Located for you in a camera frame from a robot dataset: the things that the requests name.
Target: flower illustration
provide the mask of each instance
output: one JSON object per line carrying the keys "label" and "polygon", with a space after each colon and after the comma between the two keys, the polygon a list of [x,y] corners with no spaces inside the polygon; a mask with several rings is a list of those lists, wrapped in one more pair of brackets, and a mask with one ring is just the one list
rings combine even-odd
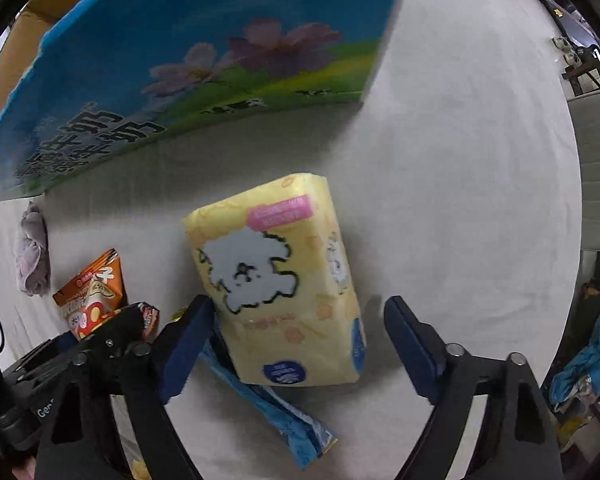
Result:
{"label": "flower illustration", "polygon": [[305,23],[282,35],[280,20],[251,20],[244,38],[229,38],[229,50],[245,70],[267,70],[273,78],[320,70],[333,61],[324,49],[340,39],[337,30],[323,23]]}
{"label": "flower illustration", "polygon": [[184,63],[158,65],[150,69],[149,74],[158,81],[146,86],[142,93],[167,97],[205,83],[232,63],[232,55],[227,52],[214,65],[215,60],[216,50],[212,44],[197,43],[187,52]]}

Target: white wall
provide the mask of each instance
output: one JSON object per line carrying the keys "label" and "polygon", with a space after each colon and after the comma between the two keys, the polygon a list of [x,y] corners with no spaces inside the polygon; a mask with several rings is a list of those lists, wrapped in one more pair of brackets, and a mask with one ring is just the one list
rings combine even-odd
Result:
{"label": "white wall", "polygon": [[600,251],[600,90],[569,100],[582,180],[582,249]]}

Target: orange snack bag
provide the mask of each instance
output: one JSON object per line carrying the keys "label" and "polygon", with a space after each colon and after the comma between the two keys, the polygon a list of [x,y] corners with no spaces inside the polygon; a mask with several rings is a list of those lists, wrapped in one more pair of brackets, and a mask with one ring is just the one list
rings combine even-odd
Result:
{"label": "orange snack bag", "polygon": [[54,294],[69,329],[87,337],[116,315],[123,297],[120,256],[110,249]]}

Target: tissue package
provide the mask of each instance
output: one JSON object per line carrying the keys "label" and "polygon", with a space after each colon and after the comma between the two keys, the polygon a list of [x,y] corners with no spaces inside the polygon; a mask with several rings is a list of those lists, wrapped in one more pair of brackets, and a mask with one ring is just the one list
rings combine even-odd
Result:
{"label": "tissue package", "polygon": [[360,308],[324,177],[292,174],[184,219],[241,381],[355,382]]}

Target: towel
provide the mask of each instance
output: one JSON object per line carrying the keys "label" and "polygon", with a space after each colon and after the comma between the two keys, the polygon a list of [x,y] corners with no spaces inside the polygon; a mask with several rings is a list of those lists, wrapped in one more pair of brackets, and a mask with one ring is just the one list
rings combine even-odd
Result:
{"label": "towel", "polygon": [[15,247],[16,282],[28,296],[42,296],[49,290],[49,254],[45,220],[33,202],[23,213],[20,227]]}

